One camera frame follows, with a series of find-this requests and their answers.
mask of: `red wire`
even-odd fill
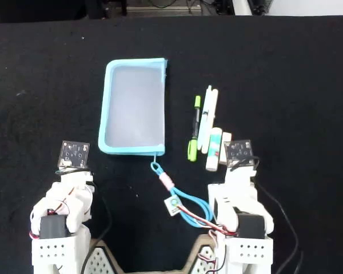
[[[215,225],[215,224],[213,224],[213,223],[207,221],[206,219],[203,219],[203,218],[197,216],[196,214],[193,214],[192,212],[190,212],[190,211],[189,211],[188,209],[186,209],[185,207],[181,207],[180,205],[178,205],[177,207],[178,207],[181,211],[183,211],[184,213],[188,214],[189,216],[191,216],[191,217],[193,217],[193,218],[195,218],[195,219],[197,219],[197,220],[199,220],[199,221],[205,223],[206,225],[212,227],[213,229],[215,229],[215,230],[221,232],[221,233],[224,234],[224,235],[229,235],[229,236],[236,235],[235,232],[230,232],[230,231],[222,230],[222,229],[221,229],[220,227],[218,227],[217,225]]]

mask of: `black cloth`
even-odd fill
[[[252,140],[258,181],[297,229],[302,273],[343,273],[343,17],[0,25],[0,273],[31,272],[29,213],[57,179],[63,140],[91,143],[88,164],[114,219],[105,242],[121,267],[182,268],[205,231],[169,216],[150,157],[97,147],[107,63],[153,57],[169,60],[166,154],[158,161],[177,187],[207,199],[207,184],[224,179],[223,167],[205,171],[203,155],[187,161],[194,96],[212,84],[220,91],[215,126]],[[277,206],[258,194],[274,217],[277,269],[293,237]],[[94,237],[106,223],[96,196]]]

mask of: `light blue pencil case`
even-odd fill
[[[106,68],[98,146],[107,154],[165,153],[167,60],[113,60]]]

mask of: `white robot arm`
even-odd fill
[[[94,187],[90,171],[66,168],[30,215],[34,274],[79,274],[89,250]]]
[[[228,168],[225,182],[208,185],[217,224],[235,236],[216,232],[218,274],[270,274],[273,263],[272,216],[257,200],[254,165]]]

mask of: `electrical wire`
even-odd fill
[[[286,258],[286,260],[280,265],[280,267],[278,268],[278,270],[276,271],[276,274],[280,274],[282,272],[282,270],[289,264],[289,262],[292,260],[292,258],[295,256],[296,252],[298,251],[298,245],[299,245],[299,242],[298,242],[298,236],[297,236],[297,233],[296,233],[296,230],[293,228],[292,226],[292,223],[290,221],[290,219],[288,218],[283,206],[281,205],[281,203],[272,195],[270,194],[263,186],[261,186],[260,184],[258,184],[257,182],[253,181],[254,184],[264,192],[265,195],[268,196],[269,199],[271,199],[272,201],[274,201],[278,207],[280,208],[292,234],[293,234],[293,237],[294,237],[294,240],[295,240],[295,245],[293,247],[293,250],[291,251],[290,255]],[[300,270],[300,265],[301,264],[300,261],[298,262],[298,270]]]
[[[99,190],[99,188],[97,187],[97,185],[93,182],[93,184],[96,186],[97,190],[98,190],[98,193],[103,201],[103,204],[104,204],[104,207],[105,207],[105,210],[107,211],[107,216],[108,216],[108,225],[107,227],[103,230],[103,232],[100,234],[100,236],[95,240],[95,242],[91,245],[91,247],[89,248],[89,251],[87,252],[87,255],[85,257],[85,260],[82,264],[82,267],[81,267],[81,272],[80,274],[84,274],[85,272],[85,267],[86,267],[86,263],[87,261],[89,260],[91,254],[93,254],[95,248],[97,247],[97,244],[104,238],[104,236],[109,232],[109,230],[111,229],[112,227],[112,216],[111,216],[111,213],[110,213],[110,210],[109,210],[109,207],[107,205],[107,202],[106,200],[104,199],[103,195],[101,194],[102,192]]]
[[[153,7],[157,7],[158,9],[165,9],[166,7],[170,7],[172,4],[174,4],[177,0],[171,0],[171,2],[165,6],[158,6],[156,5],[152,0],[147,0]]]
[[[209,6],[212,6],[212,4],[211,4],[211,3],[208,3],[208,2],[206,2],[206,1],[204,1],[204,0],[200,0],[200,5],[201,5],[201,15],[203,15],[202,4],[204,4],[204,5],[205,5],[205,7],[207,8],[207,10],[208,10],[209,14],[210,14],[210,15],[213,15],[213,13],[211,12],[211,10],[210,10],[210,8],[209,8]]]
[[[298,262],[297,262],[297,266],[296,266],[296,269],[295,269],[295,271],[293,272],[293,274],[298,274],[299,272],[300,272],[300,268],[301,268],[301,266],[302,266],[302,261],[304,260],[304,252],[303,251],[301,251],[300,252],[300,258],[299,258],[299,260],[298,260]]]
[[[221,229],[219,226],[211,223],[210,221],[207,221],[206,219],[203,219],[199,216],[197,216],[196,214],[190,212],[188,209],[186,209],[184,206],[181,206],[181,205],[178,205],[177,206],[182,212],[184,212],[185,214],[189,215],[192,219],[196,219],[200,222],[203,223],[203,225],[207,225],[209,226],[210,228],[214,229],[214,230],[217,230],[219,231],[220,233],[223,233],[224,235],[228,235],[228,236],[233,236],[235,235],[236,233],[235,232],[230,232],[230,231],[227,231],[225,229]]]
[[[210,272],[214,272],[214,273],[215,273],[215,272],[218,272],[218,271],[220,271],[220,270],[224,267],[225,261],[226,261],[226,253],[227,253],[227,251],[228,251],[228,248],[227,248],[226,245],[225,245],[224,261],[222,262],[221,266],[220,266],[218,269],[210,269],[210,270],[207,270],[207,271],[205,272],[205,274],[210,273]]]
[[[260,159],[257,156],[248,156],[248,157],[246,157],[246,158],[244,158],[242,160],[239,160],[236,164],[234,164],[232,166],[228,166],[228,168],[230,169],[230,171],[233,171],[236,168],[240,167],[245,162],[250,161],[250,160],[254,160],[255,163],[254,163],[253,169],[256,170],[257,167],[259,166],[259,163],[260,163]]]
[[[197,0],[193,0],[192,4],[190,4],[190,6],[188,5],[188,1],[190,1],[190,0],[185,0],[185,5],[187,6],[188,13],[192,14],[192,7]]]
[[[198,257],[200,260],[205,261],[205,262],[208,263],[208,264],[209,264],[209,263],[215,263],[215,262],[216,262],[216,260],[211,260],[211,259],[205,257],[204,255],[200,254],[200,253],[197,254],[197,257]]]
[[[83,172],[83,171],[90,171],[90,169],[88,169],[88,168],[76,168],[74,170],[69,170],[69,171],[56,170],[55,174],[62,176],[62,175],[66,175],[66,174]]]
[[[213,243],[215,244],[215,248],[217,248],[218,244],[216,240],[216,233],[212,229],[210,229],[208,230],[208,235],[212,238]]]

